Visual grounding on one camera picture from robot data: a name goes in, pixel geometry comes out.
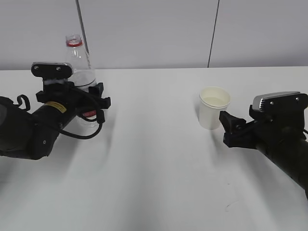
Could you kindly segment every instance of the bottle label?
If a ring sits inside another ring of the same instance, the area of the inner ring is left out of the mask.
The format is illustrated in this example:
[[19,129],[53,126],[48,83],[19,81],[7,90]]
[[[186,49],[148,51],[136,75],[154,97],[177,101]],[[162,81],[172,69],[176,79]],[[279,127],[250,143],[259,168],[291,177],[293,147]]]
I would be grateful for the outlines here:
[[89,118],[89,117],[92,117],[92,116],[95,116],[96,115],[96,111],[94,110],[94,111],[90,111],[90,112],[85,112],[84,114],[83,114],[83,116],[85,117],[85,118]]
[[[91,82],[90,84],[86,85],[86,86],[82,86],[82,87],[78,87],[80,90],[83,90],[83,91],[86,91],[86,92],[89,92],[89,87],[94,87],[96,86],[96,81],[93,81]],[[96,111],[90,111],[90,112],[85,112],[83,113],[83,116],[85,118],[90,118],[92,116],[95,116],[96,115]]]

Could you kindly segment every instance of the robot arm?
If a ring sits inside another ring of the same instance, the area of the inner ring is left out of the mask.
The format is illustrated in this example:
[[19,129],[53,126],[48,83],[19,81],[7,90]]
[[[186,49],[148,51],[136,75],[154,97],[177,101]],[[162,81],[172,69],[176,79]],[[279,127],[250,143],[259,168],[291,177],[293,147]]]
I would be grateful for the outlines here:
[[[85,140],[100,132],[105,122],[102,109],[111,104],[109,97],[101,98],[102,83],[90,87],[89,92],[79,90],[67,81],[72,68],[65,63],[34,63],[32,73],[43,78],[43,91],[36,96],[44,105],[29,114],[30,103],[26,96],[17,98],[18,105],[0,97],[0,155],[38,160],[50,154],[59,134]],[[21,99],[25,101],[25,109],[19,108]],[[95,133],[79,136],[63,130],[75,116],[83,117],[82,113],[89,110],[96,110],[99,127]]]
[[246,123],[220,112],[228,147],[258,149],[306,191],[308,196],[308,142],[304,110],[308,96],[297,91],[255,97]]

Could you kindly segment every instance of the paper cup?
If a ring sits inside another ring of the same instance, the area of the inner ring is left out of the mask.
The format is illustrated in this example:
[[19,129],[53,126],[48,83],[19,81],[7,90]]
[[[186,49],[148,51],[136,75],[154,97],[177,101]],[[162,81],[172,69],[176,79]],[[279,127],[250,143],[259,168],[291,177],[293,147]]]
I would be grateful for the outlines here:
[[200,93],[199,123],[208,130],[219,128],[219,113],[225,111],[231,97],[219,87],[207,87]]

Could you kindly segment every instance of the table surface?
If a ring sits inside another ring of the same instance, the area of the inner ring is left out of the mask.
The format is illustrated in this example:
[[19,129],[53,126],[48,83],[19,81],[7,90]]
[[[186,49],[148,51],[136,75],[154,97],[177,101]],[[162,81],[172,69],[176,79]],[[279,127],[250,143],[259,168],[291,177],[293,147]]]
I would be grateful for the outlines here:
[[[112,99],[97,137],[60,135],[38,161],[0,157],[0,230],[308,230],[304,190],[197,119],[206,86],[225,88],[228,111],[249,120],[256,95],[307,92],[307,75],[308,67],[97,70]],[[41,105],[30,71],[0,78],[0,95],[27,95],[32,112]],[[92,132],[76,121],[66,130]]]

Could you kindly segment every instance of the plastic bottle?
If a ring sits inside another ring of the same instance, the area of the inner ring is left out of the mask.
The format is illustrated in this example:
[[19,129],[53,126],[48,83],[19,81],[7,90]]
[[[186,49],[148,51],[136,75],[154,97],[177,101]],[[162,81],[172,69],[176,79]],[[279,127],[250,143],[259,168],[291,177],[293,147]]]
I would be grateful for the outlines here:
[[[91,67],[89,54],[83,46],[80,35],[66,36],[66,46],[66,62],[70,63],[74,70],[73,75],[68,80],[79,89],[89,91],[89,87],[96,85],[95,70]],[[83,115],[88,119],[94,119],[96,112],[90,111]],[[79,118],[79,122],[87,127],[98,125],[97,122],[87,122],[82,118]]]

